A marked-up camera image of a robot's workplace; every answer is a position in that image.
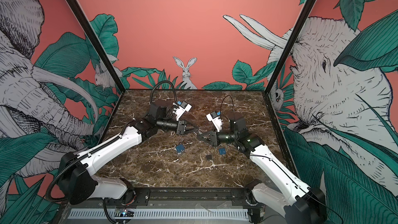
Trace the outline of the blue padlock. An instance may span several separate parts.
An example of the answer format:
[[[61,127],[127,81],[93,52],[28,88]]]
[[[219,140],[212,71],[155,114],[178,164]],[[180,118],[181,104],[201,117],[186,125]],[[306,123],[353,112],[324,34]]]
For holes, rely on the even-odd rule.
[[[226,148],[223,145],[220,145],[218,147],[218,152],[221,156],[225,155],[227,153]]]
[[[182,154],[182,153],[185,152],[185,150],[186,150],[183,144],[177,145],[177,146],[175,147],[175,149],[176,149],[176,153],[177,153],[178,155],[179,155],[179,154]]]

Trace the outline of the blue padlock front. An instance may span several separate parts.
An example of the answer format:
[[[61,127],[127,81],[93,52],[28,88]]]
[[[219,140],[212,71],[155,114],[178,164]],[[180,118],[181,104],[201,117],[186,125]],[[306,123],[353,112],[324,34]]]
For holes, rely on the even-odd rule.
[[[226,148],[223,145],[220,145],[218,147],[218,152],[221,156],[225,155],[227,153]]]

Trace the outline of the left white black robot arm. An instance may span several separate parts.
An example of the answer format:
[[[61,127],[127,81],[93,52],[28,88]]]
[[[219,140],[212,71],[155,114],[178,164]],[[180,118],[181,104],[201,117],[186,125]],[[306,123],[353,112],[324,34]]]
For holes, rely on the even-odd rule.
[[[126,123],[114,137],[86,151],[65,154],[58,174],[46,191],[46,200],[68,201],[71,205],[92,198],[114,199],[122,205],[134,203],[137,194],[128,180],[98,177],[96,172],[126,150],[156,135],[158,130],[172,130],[177,135],[195,131],[195,128],[187,129],[188,122],[181,119],[192,106],[185,101],[178,101],[173,106],[175,118],[167,116],[166,106],[152,103],[145,117]]]

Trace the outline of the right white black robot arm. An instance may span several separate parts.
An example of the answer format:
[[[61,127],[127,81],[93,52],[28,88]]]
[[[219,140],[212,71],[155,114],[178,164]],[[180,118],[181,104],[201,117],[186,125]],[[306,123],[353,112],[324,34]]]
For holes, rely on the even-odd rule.
[[[311,188],[294,175],[271,152],[265,142],[256,134],[250,133],[241,115],[229,119],[229,129],[222,128],[219,112],[207,114],[207,120],[214,130],[198,135],[198,139],[217,147],[232,144],[248,159],[256,164],[276,185],[270,189],[260,180],[254,180],[245,187],[245,201],[250,206],[259,204],[270,207],[280,214],[288,224],[325,224],[328,212],[325,194],[319,188]]]

